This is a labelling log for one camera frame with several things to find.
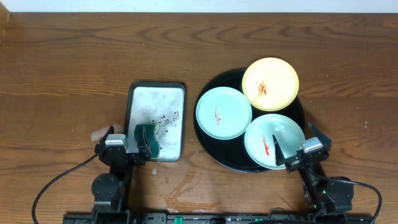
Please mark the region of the yellow plate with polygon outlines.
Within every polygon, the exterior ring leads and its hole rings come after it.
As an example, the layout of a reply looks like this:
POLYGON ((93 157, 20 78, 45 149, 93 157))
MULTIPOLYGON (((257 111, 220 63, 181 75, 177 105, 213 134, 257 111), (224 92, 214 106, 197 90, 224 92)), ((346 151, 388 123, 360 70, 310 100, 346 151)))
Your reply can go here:
POLYGON ((299 78, 293 66, 285 60, 267 57, 246 69, 241 86, 245 97, 255 108, 278 111, 296 98, 299 78))

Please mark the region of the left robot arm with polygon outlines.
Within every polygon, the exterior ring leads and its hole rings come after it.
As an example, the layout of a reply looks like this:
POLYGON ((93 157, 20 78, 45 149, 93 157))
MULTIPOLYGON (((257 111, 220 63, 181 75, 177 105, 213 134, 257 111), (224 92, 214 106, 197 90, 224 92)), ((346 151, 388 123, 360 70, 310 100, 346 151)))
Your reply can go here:
POLYGON ((134 130, 137 138, 137 152, 127 152, 125 134, 116 134, 111 126, 95 146, 99 160, 109 166, 109 172, 97 176, 91 186, 95 197, 92 211, 94 223, 137 223, 136 217, 128 208, 129 188, 132 169, 143 166, 152 158, 148 139, 150 128, 140 124, 134 130))

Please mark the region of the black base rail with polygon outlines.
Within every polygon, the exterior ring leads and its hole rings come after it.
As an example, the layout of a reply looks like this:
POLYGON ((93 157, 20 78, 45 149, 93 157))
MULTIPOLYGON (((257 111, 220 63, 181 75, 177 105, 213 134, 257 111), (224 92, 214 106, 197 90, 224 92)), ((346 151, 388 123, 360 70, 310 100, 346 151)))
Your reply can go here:
POLYGON ((166 214, 166 213, 138 213, 97 212, 68 213, 63 216, 63 224, 245 224, 245 223, 371 223, 370 215, 319 215, 313 219, 311 215, 288 214, 282 211, 271 214, 253 215, 220 215, 220 214, 166 214))

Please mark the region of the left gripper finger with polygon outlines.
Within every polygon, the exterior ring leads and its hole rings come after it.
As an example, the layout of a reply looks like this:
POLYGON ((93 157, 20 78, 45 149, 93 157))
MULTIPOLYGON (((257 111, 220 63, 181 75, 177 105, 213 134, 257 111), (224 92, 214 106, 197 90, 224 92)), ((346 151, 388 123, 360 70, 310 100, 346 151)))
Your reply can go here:
POLYGON ((147 124, 137 125, 137 148, 139 150, 139 153, 145 159, 150 159, 152 157, 152 151, 149 141, 151 131, 151 127, 147 124))
POLYGON ((109 127, 109 129, 105 132, 104 136, 99 140, 98 144, 105 144, 105 141, 110 134, 114 134, 113 126, 109 127))

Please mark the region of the mint green plate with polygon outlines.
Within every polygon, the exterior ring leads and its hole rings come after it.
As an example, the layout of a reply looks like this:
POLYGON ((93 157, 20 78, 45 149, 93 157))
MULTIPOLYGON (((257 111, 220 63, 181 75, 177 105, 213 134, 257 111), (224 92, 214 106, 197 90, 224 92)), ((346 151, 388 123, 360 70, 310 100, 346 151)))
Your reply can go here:
POLYGON ((296 155, 304 142, 305 135, 292 119, 280 114, 265 114, 256 118, 248 126, 244 135, 244 145, 249 157, 267 169, 281 170, 285 166, 275 164, 277 141, 285 158, 296 155))
POLYGON ((195 109, 196 121, 207 135, 220 140, 234 139, 248 128, 252 108, 240 91, 226 86, 206 91, 195 109))

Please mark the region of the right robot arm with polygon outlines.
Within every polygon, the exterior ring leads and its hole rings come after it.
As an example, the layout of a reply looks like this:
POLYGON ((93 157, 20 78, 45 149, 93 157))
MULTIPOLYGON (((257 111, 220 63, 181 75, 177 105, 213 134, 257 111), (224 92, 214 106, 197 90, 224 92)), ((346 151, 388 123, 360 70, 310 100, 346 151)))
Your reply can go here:
POLYGON ((299 172, 302 178, 308 203, 315 206, 316 214, 341 215, 352 209, 354 190, 346 177, 327 177, 321 162, 329 157, 331 139, 324 135, 313 123, 308 124, 313 137, 300 143, 300 149, 290 157, 285 157, 278 139, 273 136, 275 164, 283 165, 288 173, 299 172))

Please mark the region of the black rectangular soapy tray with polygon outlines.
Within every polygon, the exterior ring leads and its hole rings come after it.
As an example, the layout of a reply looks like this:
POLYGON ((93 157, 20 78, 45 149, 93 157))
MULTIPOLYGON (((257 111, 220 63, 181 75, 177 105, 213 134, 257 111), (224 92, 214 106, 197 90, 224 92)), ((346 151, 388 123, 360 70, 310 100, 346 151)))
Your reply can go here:
POLYGON ((182 83, 135 82, 130 86, 124 134, 127 152, 137 153, 134 130, 138 124, 154 124, 159 162, 176 162, 182 155, 185 87, 182 83))

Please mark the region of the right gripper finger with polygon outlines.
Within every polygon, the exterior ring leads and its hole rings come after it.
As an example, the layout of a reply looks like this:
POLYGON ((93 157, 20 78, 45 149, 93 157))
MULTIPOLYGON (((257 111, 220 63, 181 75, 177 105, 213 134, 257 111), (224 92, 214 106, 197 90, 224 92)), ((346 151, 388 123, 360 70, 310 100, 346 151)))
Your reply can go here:
POLYGON ((276 166, 281 166, 285 164, 285 157, 282 152, 282 149, 279 146, 279 143, 277 141, 277 138, 272 135, 272 138, 274 140, 274 147, 275 147, 275 164, 276 166))
POLYGON ((308 122, 309 128, 313 135, 317 137, 320 142, 323 144, 323 147, 325 149, 330 149, 331 148, 331 139, 323 134, 312 122, 308 122))

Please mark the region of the green yellow sponge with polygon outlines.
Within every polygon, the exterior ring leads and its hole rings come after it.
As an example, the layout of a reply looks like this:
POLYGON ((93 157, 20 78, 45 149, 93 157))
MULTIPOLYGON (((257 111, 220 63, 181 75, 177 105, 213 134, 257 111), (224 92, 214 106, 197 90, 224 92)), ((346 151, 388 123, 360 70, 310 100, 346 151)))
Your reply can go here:
MULTIPOLYGON (((134 130, 134 139, 136 140, 136 142, 137 142, 137 125, 134 130)), ((155 135, 157 126, 155 124, 147 124, 147 125, 149 125, 152 129, 151 134, 149 136, 150 148, 152 151, 152 157, 150 159, 157 159, 159 156, 159 144, 156 140, 156 135, 155 135)))

